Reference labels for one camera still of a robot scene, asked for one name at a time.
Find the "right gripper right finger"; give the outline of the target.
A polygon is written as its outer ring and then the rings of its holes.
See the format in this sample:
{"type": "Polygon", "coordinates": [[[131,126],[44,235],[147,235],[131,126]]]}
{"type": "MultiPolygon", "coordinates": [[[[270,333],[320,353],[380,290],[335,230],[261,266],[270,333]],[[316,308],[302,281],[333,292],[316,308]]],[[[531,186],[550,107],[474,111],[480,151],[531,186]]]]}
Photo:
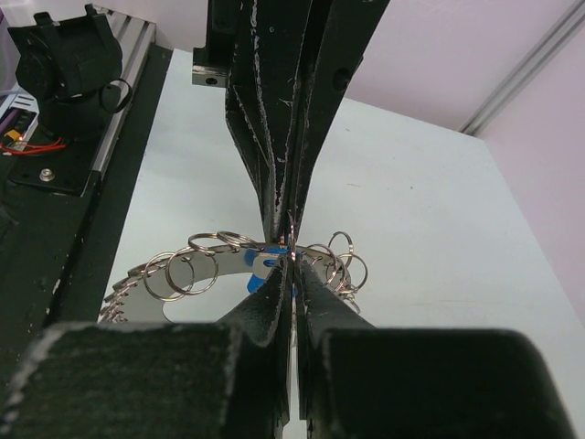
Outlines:
{"type": "Polygon", "coordinates": [[[300,262],[300,416],[311,438],[571,438],[548,368],[502,329],[378,328],[300,262]]]}

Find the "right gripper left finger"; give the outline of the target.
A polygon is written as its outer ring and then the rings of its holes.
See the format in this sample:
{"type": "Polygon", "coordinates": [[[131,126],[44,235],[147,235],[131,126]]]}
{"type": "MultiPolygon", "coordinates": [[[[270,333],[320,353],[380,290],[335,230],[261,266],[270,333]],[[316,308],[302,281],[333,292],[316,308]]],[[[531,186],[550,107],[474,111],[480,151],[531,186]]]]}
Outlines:
{"type": "Polygon", "coordinates": [[[279,438],[290,419],[292,263],[214,323],[46,329],[11,380],[4,438],[279,438]]]}

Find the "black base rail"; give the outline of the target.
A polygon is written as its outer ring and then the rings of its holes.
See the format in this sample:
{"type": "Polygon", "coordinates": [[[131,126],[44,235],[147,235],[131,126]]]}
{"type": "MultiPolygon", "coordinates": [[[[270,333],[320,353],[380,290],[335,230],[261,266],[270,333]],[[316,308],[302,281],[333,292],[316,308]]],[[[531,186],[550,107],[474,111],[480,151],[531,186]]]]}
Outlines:
{"type": "Polygon", "coordinates": [[[150,46],[105,175],[83,196],[1,183],[2,382],[43,328],[97,319],[171,57],[150,46]]]}

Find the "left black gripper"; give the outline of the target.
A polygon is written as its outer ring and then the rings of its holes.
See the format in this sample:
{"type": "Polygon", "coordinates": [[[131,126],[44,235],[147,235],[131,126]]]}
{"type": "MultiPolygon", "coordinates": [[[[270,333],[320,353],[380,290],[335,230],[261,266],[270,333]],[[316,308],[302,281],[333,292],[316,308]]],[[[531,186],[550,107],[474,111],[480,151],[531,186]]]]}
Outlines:
{"type": "Polygon", "coordinates": [[[317,158],[387,7],[384,0],[314,1],[302,51],[301,2],[243,1],[238,11],[236,0],[207,1],[192,83],[225,87],[228,77],[227,124],[266,241],[286,242],[290,226],[298,238],[317,158]]]}

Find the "aluminium frame crossbar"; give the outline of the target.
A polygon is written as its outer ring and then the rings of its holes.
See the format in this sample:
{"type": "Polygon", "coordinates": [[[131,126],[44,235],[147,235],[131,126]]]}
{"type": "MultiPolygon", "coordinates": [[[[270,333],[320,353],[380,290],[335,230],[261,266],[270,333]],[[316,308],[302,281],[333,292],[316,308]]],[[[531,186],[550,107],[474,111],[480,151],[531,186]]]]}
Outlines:
{"type": "MultiPolygon", "coordinates": [[[[112,33],[122,48],[122,82],[115,81],[114,84],[120,88],[122,94],[127,93],[128,85],[136,91],[144,69],[147,52],[155,41],[156,24],[100,5],[94,7],[98,13],[106,15],[112,33]]],[[[128,103],[124,109],[111,118],[93,161],[92,169],[94,171],[105,173],[130,107],[131,104],[128,103]]]]}

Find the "left aluminium corner post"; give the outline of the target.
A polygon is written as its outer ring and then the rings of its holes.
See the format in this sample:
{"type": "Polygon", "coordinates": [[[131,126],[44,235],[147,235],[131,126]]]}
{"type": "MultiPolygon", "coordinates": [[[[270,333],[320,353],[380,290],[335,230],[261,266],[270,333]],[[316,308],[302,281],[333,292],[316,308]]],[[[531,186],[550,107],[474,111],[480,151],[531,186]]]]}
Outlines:
{"type": "Polygon", "coordinates": [[[515,65],[459,132],[478,136],[584,27],[584,0],[574,1],[515,65]]]}

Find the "metal disc with keyrings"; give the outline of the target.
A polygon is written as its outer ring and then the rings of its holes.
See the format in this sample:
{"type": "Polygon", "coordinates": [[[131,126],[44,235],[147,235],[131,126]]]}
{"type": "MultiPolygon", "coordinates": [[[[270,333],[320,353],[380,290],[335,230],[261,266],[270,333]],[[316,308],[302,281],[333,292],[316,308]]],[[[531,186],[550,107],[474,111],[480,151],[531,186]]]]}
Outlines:
{"type": "Polygon", "coordinates": [[[165,304],[205,294],[222,276],[245,273],[250,277],[245,251],[267,245],[289,248],[296,254],[295,260],[309,263],[327,290],[358,311],[356,295],[369,280],[369,267],[356,254],[351,236],[339,230],[331,239],[339,236],[346,239],[346,252],[334,252],[330,244],[322,243],[293,247],[284,242],[259,242],[227,230],[194,234],[187,246],[157,253],[129,270],[104,296],[98,321],[166,322],[165,304]]]}

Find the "blue tag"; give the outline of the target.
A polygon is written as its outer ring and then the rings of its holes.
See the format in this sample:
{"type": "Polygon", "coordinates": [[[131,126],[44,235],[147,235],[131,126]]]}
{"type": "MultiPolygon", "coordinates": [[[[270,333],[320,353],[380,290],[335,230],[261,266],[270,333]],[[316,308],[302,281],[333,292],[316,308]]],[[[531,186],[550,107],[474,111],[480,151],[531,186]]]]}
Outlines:
{"type": "Polygon", "coordinates": [[[289,248],[280,245],[267,245],[260,250],[247,249],[244,253],[244,262],[251,268],[251,276],[247,283],[250,294],[257,292],[267,280],[272,268],[282,255],[296,259],[296,254],[289,248]]]}

